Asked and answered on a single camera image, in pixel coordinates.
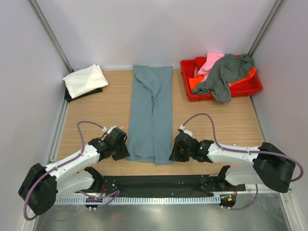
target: gray floor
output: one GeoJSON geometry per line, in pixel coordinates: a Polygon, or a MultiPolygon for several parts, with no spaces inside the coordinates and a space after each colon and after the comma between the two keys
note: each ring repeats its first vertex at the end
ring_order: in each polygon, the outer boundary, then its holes
{"type": "MultiPolygon", "coordinates": [[[[236,207],[253,195],[239,194],[236,207]]],[[[280,195],[260,194],[244,211],[218,205],[122,205],[84,211],[81,205],[55,205],[39,217],[36,231],[290,231],[280,195]],[[55,219],[67,219],[58,222],[55,219]]]]}

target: wall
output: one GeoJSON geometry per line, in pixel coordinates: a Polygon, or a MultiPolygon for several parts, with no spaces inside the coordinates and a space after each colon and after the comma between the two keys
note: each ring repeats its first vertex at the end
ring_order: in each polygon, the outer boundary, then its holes
{"type": "Polygon", "coordinates": [[[274,0],[38,0],[75,69],[246,53],[274,0]]]}
{"type": "Polygon", "coordinates": [[[0,7],[0,230],[20,230],[18,189],[47,160],[67,72],[26,0],[0,7]]]}
{"type": "MultiPolygon", "coordinates": [[[[264,90],[253,97],[266,140],[308,170],[308,1],[287,0],[254,56],[264,90]]],[[[308,214],[308,176],[292,183],[308,214]]]]}

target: white cloth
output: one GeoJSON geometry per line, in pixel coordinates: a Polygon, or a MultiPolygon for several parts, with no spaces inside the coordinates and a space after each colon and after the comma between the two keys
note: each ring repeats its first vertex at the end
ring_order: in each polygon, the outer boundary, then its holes
{"type": "Polygon", "coordinates": [[[97,88],[108,85],[100,66],[93,64],[88,68],[75,71],[63,78],[72,99],[97,88]]]}

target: red basket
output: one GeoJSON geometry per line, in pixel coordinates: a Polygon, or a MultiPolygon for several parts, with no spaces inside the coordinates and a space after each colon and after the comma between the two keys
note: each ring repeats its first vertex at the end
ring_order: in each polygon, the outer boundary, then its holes
{"type": "MultiPolygon", "coordinates": [[[[201,101],[201,100],[214,100],[214,97],[212,96],[211,93],[205,95],[192,95],[188,78],[194,77],[195,67],[196,67],[196,62],[194,59],[181,61],[182,75],[185,83],[185,89],[188,96],[188,100],[191,102],[201,101]]],[[[240,97],[240,96],[254,95],[257,92],[262,91],[262,89],[263,89],[262,84],[257,74],[255,74],[250,80],[232,85],[230,87],[230,92],[231,92],[231,97],[240,97]]]]}

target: wooden table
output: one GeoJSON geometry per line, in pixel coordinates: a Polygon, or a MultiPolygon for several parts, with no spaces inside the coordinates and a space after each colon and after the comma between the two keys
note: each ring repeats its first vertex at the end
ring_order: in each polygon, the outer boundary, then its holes
{"type": "MultiPolygon", "coordinates": [[[[58,160],[67,157],[81,148],[76,124],[80,120],[90,120],[107,128],[117,125],[128,133],[130,98],[133,71],[104,72],[109,86],[103,92],[93,94],[70,103],[64,133],[58,153],[58,160]]],[[[174,70],[173,82],[173,136],[189,117],[196,113],[210,114],[216,125],[219,142],[237,146],[259,146],[263,142],[260,127],[249,97],[233,98],[230,103],[216,101],[189,102],[186,96],[181,70],[174,70]]],[[[199,116],[186,125],[198,140],[212,140],[213,131],[209,119],[199,116]]],[[[94,125],[81,125],[85,141],[100,137],[102,131],[94,125]]],[[[217,174],[224,163],[186,163],[155,165],[142,162],[102,160],[93,167],[105,176],[130,175],[193,175],[217,174]]]]}

